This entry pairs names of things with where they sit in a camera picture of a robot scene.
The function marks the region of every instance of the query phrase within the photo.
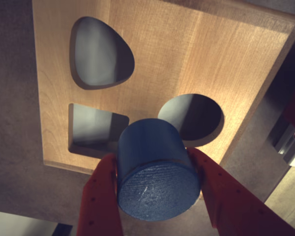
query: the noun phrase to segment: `wooden board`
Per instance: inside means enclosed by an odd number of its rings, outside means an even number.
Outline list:
[[[156,118],[171,98],[198,93],[224,113],[219,136],[200,149],[220,163],[231,152],[295,39],[295,16],[237,1],[33,0],[44,163],[91,173],[99,159],[68,151],[69,104]],[[129,45],[124,83],[84,90],[72,79],[70,34],[92,16]]]

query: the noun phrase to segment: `blue block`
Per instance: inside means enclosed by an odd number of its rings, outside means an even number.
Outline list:
[[[128,126],[118,142],[118,204],[147,221],[167,220],[188,210],[200,182],[178,131],[161,119]]]

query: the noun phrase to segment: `square hole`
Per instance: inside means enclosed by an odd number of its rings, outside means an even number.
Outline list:
[[[69,151],[96,158],[116,153],[119,137],[128,125],[127,116],[70,104]]]

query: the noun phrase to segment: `gray floor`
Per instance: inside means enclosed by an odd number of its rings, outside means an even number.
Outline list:
[[[252,1],[295,13],[294,1]],[[0,0],[0,211],[77,224],[88,175],[43,165],[31,1]],[[295,87],[295,45],[224,167],[265,201],[288,166],[271,130]],[[121,212],[125,235],[217,235],[203,201],[166,222]]]

